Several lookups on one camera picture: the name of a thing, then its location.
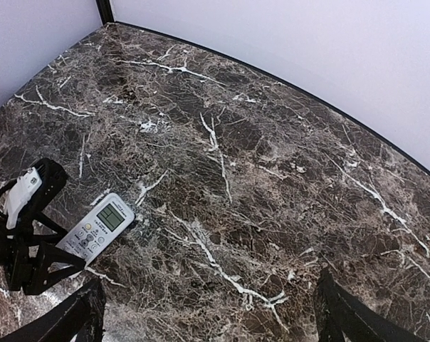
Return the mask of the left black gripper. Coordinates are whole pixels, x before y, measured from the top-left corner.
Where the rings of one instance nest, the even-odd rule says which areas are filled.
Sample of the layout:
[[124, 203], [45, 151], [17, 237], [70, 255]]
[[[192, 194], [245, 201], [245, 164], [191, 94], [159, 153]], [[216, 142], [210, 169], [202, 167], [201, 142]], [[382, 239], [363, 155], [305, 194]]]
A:
[[[54, 231], [54, 234], [33, 234], [33, 220]], [[3, 267], [8, 288], [23, 290], [25, 295], [39, 295], [58, 282], [82, 271], [85, 260], [41, 242], [35, 257], [29, 256], [34, 241], [60, 241], [68, 231], [42, 212], [34, 217], [19, 218], [17, 228], [9, 231], [6, 220], [0, 217], [0, 266]]]

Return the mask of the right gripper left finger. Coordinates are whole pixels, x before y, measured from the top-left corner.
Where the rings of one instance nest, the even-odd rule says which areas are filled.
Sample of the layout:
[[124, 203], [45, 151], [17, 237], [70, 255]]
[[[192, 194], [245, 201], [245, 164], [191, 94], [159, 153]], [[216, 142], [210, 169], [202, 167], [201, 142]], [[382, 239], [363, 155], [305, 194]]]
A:
[[45, 315], [0, 341], [102, 341], [105, 291], [92, 279]]

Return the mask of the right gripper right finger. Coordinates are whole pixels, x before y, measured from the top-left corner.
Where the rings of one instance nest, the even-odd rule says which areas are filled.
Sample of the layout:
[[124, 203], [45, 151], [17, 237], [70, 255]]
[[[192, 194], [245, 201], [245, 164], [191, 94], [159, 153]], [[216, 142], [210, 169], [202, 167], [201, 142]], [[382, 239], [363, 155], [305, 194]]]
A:
[[423, 340], [365, 306], [333, 279], [328, 268], [320, 272], [313, 305], [319, 341]]

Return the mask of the white remote control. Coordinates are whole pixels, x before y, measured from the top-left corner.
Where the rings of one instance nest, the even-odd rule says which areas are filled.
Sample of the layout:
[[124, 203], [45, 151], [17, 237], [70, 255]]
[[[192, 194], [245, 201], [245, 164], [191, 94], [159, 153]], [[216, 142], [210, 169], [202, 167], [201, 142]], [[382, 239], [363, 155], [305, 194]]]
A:
[[135, 213], [119, 195], [110, 193], [72, 228], [56, 247], [94, 261], [133, 221]]

